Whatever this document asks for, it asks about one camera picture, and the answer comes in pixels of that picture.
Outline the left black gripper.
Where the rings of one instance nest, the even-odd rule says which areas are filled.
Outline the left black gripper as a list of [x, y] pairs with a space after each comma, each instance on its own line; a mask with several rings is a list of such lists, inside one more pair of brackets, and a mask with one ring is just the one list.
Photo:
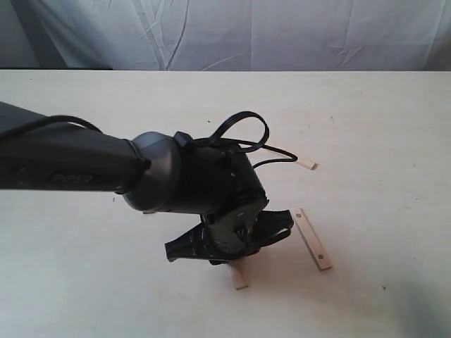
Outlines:
[[222, 214], [202, 215], [200, 224], [165, 243], [166, 258], [220, 265], [256, 254], [290, 236], [293, 219], [289, 210], [266, 211], [266, 205], [254, 202]]

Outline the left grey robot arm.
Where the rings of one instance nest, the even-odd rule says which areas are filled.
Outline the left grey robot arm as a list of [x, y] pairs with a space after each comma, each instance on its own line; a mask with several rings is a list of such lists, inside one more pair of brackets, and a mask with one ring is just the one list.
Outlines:
[[141, 212], [198, 215], [191, 230], [166, 243], [169, 261], [220, 265], [254, 255], [292, 231], [289, 211], [270, 211], [248, 154], [266, 148], [225, 133], [256, 113], [230, 116], [209, 137], [145, 132], [134, 139], [104, 134], [69, 115], [45, 116], [1, 104], [1, 188], [113, 192]]

